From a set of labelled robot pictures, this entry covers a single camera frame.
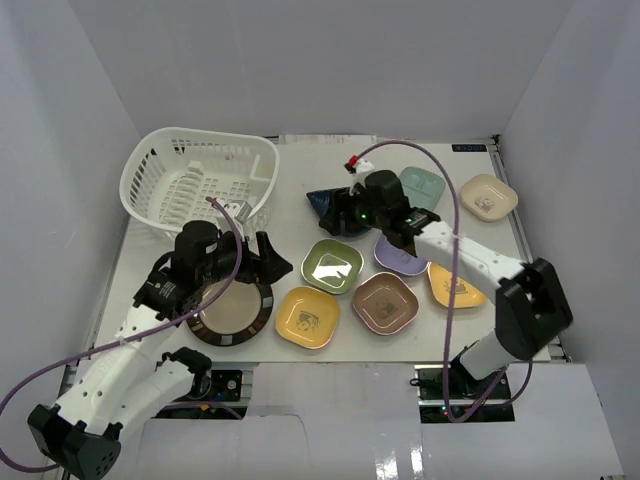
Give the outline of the dark blue plate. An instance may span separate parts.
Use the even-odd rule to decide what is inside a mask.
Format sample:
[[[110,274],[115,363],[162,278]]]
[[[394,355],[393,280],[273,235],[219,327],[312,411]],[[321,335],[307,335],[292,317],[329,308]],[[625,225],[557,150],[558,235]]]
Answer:
[[[348,222],[347,234],[331,235],[319,226],[322,230],[324,230],[329,235],[334,237],[342,236],[346,238],[355,238],[355,237],[362,236],[370,231],[370,228],[368,226],[360,225],[355,220],[348,218],[348,214],[352,213],[352,210],[350,209],[352,197],[349,195],[349,189],[347,187],[307,192],[306,197],[312,209],[318,216],[318,225],[319,225],[319,217],[323,215],[324,209],[326,208],[326,201],[328,200],[329,197],[344,197],[345,199],[348,200],[348,213],[346,215],[347,222]]]

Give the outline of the green square plate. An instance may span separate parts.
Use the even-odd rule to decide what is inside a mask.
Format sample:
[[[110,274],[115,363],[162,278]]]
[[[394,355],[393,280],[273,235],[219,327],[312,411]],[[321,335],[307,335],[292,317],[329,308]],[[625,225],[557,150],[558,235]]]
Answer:
[[[301,275],[311,286],[341,295],[354,286],[363,266],[363,256],[356,248],[338,240],[322,239],[306,254]]]

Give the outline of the round black rimmed plate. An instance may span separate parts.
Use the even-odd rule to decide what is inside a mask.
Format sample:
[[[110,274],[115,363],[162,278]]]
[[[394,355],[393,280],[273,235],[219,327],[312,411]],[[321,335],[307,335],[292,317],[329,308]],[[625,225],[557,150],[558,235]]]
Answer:
[[[216,347],[232,347],[261,332],[269,321],[273,303],[270,285],[234,281],[219,299],[187,324],[201,341]]]

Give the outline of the lavender square plate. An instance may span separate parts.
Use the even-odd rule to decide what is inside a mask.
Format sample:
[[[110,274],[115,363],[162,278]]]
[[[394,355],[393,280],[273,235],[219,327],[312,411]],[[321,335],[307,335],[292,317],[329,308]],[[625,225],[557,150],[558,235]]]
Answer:
[[[380,234],[374,258],[380,266],[404,276],[418,276],[427,270],[428,261],[416,258],[391,245],[384,234]]]

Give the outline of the yellow panda plate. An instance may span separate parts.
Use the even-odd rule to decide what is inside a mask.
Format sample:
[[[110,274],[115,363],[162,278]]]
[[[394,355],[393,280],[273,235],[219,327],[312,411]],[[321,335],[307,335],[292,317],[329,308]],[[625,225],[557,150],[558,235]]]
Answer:
[[[465,280],[458,278],[453,283],[452,273],[436,263],[428,264],[427,276],[433,297],[442,306],[449,304],[451,292],[454,292],[456,309],[480,307],[487,302],[487,297]]]
[[[317,350],[332,339],[341,317],[341,307],[330,294],[300,286],[284,297],[276,314],[275,328],[285,340]]]

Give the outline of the light teal square plate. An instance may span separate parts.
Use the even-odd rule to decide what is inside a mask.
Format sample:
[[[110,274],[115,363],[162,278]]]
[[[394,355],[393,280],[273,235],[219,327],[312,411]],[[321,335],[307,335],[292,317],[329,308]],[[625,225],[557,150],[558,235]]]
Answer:
[[[410,205],[430,211],[435,210],[446,186],[442,177],[418,167],[404,168],[399,180]]]

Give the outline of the pink panda square plate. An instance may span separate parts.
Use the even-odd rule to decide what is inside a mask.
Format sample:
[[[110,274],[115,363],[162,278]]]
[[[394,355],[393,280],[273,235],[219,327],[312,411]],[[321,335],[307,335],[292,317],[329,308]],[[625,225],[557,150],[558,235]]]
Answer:
[[[377,273],[356,288],[352,306],[374,333],[394,335],[408,326],[419,311],[419,301],[409,286],[390,272]]]

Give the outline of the cream panda square plate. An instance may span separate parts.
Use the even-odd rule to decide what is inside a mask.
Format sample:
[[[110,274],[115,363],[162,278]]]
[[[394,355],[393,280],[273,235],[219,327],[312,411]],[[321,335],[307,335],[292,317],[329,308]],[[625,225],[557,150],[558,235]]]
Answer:
[[[460,199],[464,207],[488,223],[506,217],[519,202],[514,189],[488,174],[477,175],[466,182],[460,190]]]

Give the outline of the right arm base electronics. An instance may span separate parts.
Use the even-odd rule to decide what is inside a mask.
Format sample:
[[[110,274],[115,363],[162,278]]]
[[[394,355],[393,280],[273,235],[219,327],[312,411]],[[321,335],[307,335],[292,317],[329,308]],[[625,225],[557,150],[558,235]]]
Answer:
[[[460,386],[449,374],[450,406],[455,417],[464,415],[485,392],[496,374],[476,386]],[[417,368],[409,384],[417,390],[420,420],[422,424],[448,424],[449,415],[442,394],[442,368],[427,366]],[[512,397],[506,376],[503,376],[485,402],[471,415],[467,423],[511,423],[515,421],[512,405],[501,406]]]

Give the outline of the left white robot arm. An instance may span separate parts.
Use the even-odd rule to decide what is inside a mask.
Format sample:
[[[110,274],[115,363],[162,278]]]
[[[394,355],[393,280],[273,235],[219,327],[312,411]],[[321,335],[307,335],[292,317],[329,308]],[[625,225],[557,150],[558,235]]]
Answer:
[[[38,405],[27,423],[41,452],[78,479],[101,479],[126,436],[171,402],[197,400],[211,387],[211,360],[181,347],[154,358],[177,330],[194,320],[206,290],[220,282],[271,285],[293,267],[256,234],[257,252],[235,231],[196,220],[184,225],[172,251],[154,264],[133,297],[113,347],[92,353],[84,375],[51,407]]]

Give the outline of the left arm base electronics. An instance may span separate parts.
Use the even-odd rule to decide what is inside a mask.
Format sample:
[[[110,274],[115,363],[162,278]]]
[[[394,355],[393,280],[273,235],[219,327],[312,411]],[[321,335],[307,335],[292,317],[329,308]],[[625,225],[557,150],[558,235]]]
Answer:
[[[241,420],[247,407],[242,405],[242,370],[212,370],[209,391],[199,400],[180,398],[161,410],[160,419]]]

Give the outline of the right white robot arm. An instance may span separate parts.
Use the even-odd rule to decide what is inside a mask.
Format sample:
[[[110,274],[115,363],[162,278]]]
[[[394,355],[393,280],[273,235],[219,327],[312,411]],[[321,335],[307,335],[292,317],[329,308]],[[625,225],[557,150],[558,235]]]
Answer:
[[[440,217],[411,206],[390,170],[350,166],[352,183],[329,192],[319,225],[332,235],[343,230],[379,230],[394,247],[436,263],[482,292],[493,304],[493,330],[449,362],[453,390],[472,399],[488,378],[517,361],[536,356],[573,321],[554,266],[545,259],[524,262],[455,234]]]

